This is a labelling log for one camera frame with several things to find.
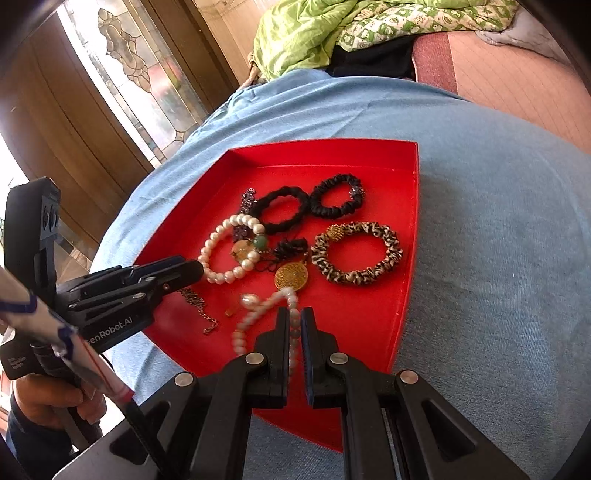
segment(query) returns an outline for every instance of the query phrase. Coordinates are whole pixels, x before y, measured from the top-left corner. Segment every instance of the green patterned fabric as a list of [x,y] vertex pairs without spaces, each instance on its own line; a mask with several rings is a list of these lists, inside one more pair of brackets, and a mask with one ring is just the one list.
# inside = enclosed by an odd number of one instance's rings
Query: green patterned fabric
[[[419,5],[421,0],[415,1],[417,4],[412,5],[382,0],[371,2],[342,29],[337,45],[346,51],[353,51],[402,35],[456,30],[496,32],[509,27],[519,7],[514,0],[489,0],[486,5],[456,9]],[[441,7],[450,4],[450,1],[432,0],[429,3]]]
[[279,0],[261,17],[252,51],[271,80],[326,67],[335,44],[352,51],[413,33],[499,31],[516,9],[514,0]]

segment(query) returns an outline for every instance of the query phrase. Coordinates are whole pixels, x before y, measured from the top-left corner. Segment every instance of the green bead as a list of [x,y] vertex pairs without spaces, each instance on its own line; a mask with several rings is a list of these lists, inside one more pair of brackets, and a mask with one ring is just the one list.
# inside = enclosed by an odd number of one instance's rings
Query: green bead
[[261,252],[267,249],[267,243],[269,243],[269,240],[267,239],[267,236],[263,234],[257,235],[252,240],[252,244],[255,246],[255,248]]

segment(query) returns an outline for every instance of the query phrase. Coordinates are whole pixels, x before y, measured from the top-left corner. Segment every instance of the red tray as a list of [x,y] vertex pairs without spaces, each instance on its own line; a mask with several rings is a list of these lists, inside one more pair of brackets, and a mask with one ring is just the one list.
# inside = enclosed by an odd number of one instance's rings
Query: red tray
[[[301,228],[289,232],[314,236],[331,223],[350,220],[377,221],[398,232],[404,256],[394,272],[366,287],[336,285],[326,281],[308,264],[309,280],[298,292],[299,306],[314,308],[319,329],[336,335],[339,348],[374,370],[389,372],[402,333],[410,296],[418,226],[417,144],[394,140],[310,140],[284,142],[229,150],[187,192],[152,236],[138,257],[143,264],[169,255],[197,258],[209,234],[222,220],[236,213],[242,193],[249,187],[256,197],[283,185],[311,192],[336,173],[359,177],[366,192],[363,206],[354,215],[333,222],[304,218]],[[348,198],[348,186],[328,192],[324,205],[340,205]],[[263,220],[289,218],[299,204],[278,199]],[[275,235],[277,242],[282,234]],[[236,266],[229,255],[230,237],[219,243],[211,268],[226,271]],[[374,265],[384,257],[384,243],[368,235],[355,235],[330,247],[330,259],[342,270]],[[256,293],[263,299],[276,289],[271,273],[251,272],[233,284],[216,285],[202,280],[193,286],[207,303],[206,313],[220,321],[218,331],[205,336],[208,324],[180,294],[164,297],[155,311],[155,322],[145,333],[183,368],[198,376],[218,372],[235,357],[230,334],[245,314],[228,318],[224,312],[236,306],[240,293]],[[273,328],[275,310],[248,332],[252,349],[257,334]],[[257,415],[284,430],[332,449],[341,450],[337,410],[312,410],[304,395],[301,363],[291,379],[288,405],[283,410],[257,411]]]

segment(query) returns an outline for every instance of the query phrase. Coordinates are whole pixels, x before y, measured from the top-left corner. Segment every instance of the light blue tablecloth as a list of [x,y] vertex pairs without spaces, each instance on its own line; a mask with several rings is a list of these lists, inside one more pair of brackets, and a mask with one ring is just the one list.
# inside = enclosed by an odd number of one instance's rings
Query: light blue tablecloth
[[[591,417],[591,157],[525,121],[405,80],[291,72],[234,94],[148,176],[93,269],[132,264],[228,148],[333,137],[419,143],[397,370],[420,371],[532,478],[551,478]],[[179,370],[142,335],[112,359],[140,400]],[[338,454],[253,422],[245,478],[342,475]]]

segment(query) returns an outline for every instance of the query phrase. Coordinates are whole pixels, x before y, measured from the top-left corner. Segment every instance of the metal chain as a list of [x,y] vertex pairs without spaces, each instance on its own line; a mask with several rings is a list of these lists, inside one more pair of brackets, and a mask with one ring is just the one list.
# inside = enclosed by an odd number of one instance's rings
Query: metal chain
[[209,335],[212,331],[214,331],[217,328],[218,323],[215,318],[210,317],[207,313],[204,312],[205,300],[199,295],[197,295],[189,287],[181,288],[180,293],[189,305],[193,305],[197,309],[199,314],[211,323],[209,327],[203,329],[203,333],[205,335]]

